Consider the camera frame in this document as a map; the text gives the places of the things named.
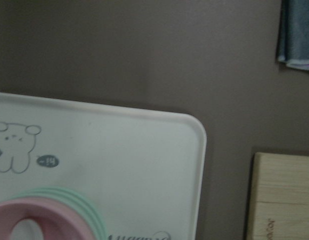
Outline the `small pink bowl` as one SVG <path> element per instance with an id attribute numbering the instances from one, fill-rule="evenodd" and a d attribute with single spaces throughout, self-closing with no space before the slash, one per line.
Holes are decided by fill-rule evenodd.
<path id="1" fill-rule="evenodd" d="M 0 202 L 0 240 L 9 240 L 23 220 L 38 224 L 45 240 L 95 240 L 88 222 L 64 203 L 45 197 L 20 197 Z"/>

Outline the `white ceramic spoon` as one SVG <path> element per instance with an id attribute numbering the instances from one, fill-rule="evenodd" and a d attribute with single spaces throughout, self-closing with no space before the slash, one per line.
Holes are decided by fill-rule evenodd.
<path id="1" fill-rule="evenodd" d="M 40 225 L 32 219 L 23 219 L 13 228 L 10 240 L 44 240 Z"/>

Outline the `cream rabbit tray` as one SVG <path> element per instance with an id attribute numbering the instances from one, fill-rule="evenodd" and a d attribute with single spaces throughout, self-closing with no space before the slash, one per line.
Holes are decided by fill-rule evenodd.
<path id="1" fill-rule="evenodd" d="M 0 202 L 47 186 L 72 189 L 110 240 L 193 240 L 207 134 L 195 117 L 0 93 L 0 132 L 30 128 L 23 173 L 0 171 Z"/>

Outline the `stacked green bowls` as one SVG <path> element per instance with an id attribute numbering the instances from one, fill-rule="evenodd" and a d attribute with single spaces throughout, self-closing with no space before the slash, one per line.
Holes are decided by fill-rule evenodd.
<path id="1" fill-rule="evenodd" d="M 86 196 L 69 188 L 46 186 L 22 191 L 8 199 L 16 200 L 30 197 L 45 198 L 67 206 L 84 219 L 96 240 L 106 240 L 108 238 L 106 226 L 99 211 Z"/>

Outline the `wooden cutting board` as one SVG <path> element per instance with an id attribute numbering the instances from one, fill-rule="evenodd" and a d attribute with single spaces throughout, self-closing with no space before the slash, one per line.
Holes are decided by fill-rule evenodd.
<path id="1" fill-rule="evenodd" d="M 246 239 L 309 240 L 309 156 L 254 155 Z"/>

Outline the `grey folded cloth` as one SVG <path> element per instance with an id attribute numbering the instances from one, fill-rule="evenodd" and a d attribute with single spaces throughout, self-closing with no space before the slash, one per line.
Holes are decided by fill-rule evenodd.
<path id="1" fill-rule="evenodd" d="M 309 71 L 309 0 L 281 2 L 276 58 L 289 68 Z"/>

